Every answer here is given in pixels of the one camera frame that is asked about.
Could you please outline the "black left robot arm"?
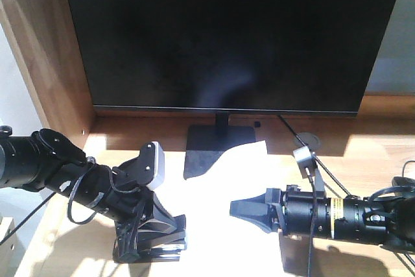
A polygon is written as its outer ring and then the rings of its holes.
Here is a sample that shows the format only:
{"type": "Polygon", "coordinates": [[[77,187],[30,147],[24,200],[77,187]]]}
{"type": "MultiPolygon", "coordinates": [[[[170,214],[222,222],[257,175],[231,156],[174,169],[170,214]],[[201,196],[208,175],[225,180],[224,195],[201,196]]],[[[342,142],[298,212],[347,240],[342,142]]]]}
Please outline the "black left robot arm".
{"type": "Polygon", "coordinates": [[[114,221],[117,263],[177,261],[187,245],[185,215],[173,217],[154,190],[164,180],[160,144],[144,144],[137,157],[117,167],[100,165],[63,134],[43,128],[13,136],[1,128],[1,187],[30,192],[47,188],[114,221]]]}

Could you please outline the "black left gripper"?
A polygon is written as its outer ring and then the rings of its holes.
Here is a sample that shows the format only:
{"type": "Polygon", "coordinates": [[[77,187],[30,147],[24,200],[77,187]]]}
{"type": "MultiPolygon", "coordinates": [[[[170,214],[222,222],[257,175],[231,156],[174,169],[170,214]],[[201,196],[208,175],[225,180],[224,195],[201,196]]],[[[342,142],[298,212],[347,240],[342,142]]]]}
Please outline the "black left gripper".
{"type": "Polygon", "coordinates": [[[117,167],[95,165],[93,211],[114,220],[116,263],[144,263],[140,250],[185,250],[185,215],[173,217],[154,191],[139,185],[139,156],[117,167]],[[137,230],[139,227],[139,249],[137,230]]]}

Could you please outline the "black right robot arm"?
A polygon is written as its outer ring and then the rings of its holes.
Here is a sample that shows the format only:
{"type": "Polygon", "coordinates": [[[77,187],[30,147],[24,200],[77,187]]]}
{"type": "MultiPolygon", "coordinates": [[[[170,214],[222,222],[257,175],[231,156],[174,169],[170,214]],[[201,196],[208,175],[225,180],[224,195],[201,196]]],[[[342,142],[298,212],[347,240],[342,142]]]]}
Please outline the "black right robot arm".
{"type": "Polygon", "coordinates": [[[329,198],[324,192],[268,188],[260,196],[235,200],[230,215],[266,233],[377,245],[392,252],[414,252],[414,197],[329,198]]]}

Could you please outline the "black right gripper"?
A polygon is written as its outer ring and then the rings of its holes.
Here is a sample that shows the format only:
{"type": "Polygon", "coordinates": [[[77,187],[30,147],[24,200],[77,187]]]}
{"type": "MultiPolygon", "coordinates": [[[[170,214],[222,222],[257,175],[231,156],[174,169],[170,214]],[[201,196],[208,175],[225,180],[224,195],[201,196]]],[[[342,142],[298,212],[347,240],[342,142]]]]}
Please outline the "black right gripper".
{"type": "Polygon", "coordinates": [[[230,215],[241,217],[267,234],[281,230],[284,235],[313,232],[316,237],[329,237],[329,198],[318,193],[315,202],[313,193],[294,186],[286,191],[268,188],[265,194],[234,200],[230,215]],[[314,203],[317,203],[317,212],[314,212],[314,203]]]}

